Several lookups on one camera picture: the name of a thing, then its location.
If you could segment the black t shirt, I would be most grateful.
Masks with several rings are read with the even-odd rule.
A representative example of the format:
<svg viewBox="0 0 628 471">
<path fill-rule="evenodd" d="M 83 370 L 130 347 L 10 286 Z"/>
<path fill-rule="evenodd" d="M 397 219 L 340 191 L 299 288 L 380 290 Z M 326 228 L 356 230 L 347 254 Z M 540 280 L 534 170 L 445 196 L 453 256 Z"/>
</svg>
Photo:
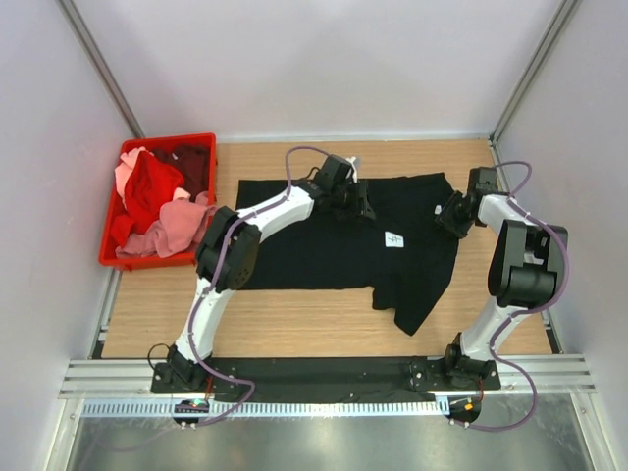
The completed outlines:
<svg viewBox="0 0 628 471">
<path fill-rule="evenodd" d="M 442 173 L 372 179 L 375 220 L 317 213 L 288 226 L 261 243 L 244 287 L 370 287 L 373 308 L 393 310 L 395 324 L 412 336 L 452 278 L 458 240 L 435 222 L 436 208 L 452 194 Z"/>
</svg>

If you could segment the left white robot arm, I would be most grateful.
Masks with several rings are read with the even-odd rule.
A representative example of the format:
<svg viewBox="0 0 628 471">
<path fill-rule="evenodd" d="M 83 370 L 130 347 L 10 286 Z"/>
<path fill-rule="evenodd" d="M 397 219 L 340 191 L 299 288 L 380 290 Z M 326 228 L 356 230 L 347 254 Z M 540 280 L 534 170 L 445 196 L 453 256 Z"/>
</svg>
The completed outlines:
<svg viewBox="0 0 628 471">
<path fill-rule="evenodd" d="M 227 305 L 252 276 L 268 237 L 316 212 L 375 218 L 358 167 L 355 156 L 326 153 L 313 177 L 294 180 L 287 175 L 287 187 L 278 195 L 237 211 L 227 206 L 216 211 L 196 249 L 196 290 L 183 330 L 168 346 L 165 361 L 152 367 L 153 393 L 198 393 L 211 377 L 247 386 L 248 394 L 255 391 L 252 381 L 230 377 L 209 364 Z"/>
</svg>

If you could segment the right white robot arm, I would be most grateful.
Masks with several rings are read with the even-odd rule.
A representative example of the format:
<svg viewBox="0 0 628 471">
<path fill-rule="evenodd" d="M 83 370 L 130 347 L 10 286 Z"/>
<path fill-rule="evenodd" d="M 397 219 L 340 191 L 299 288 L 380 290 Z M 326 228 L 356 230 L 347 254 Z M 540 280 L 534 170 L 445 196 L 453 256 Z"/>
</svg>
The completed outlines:
<svg viewBox="0 0 628 471">
<path fill-rule="evenodd" d="M 489 298 L 475 322 L 447 346 L 442 375 L 456 389 L 473 388 L 497 373 L 496 355 L 509 335 L 561 297 L 568 278 L 568 231 L 522 209 L 497 185 L 497 170 L 473 168 L 467 191 L 455 192 L 436 215 L 437 226 L 463 238 L 488 227 L 497 245 L 488 273 Z"/>
</svg>

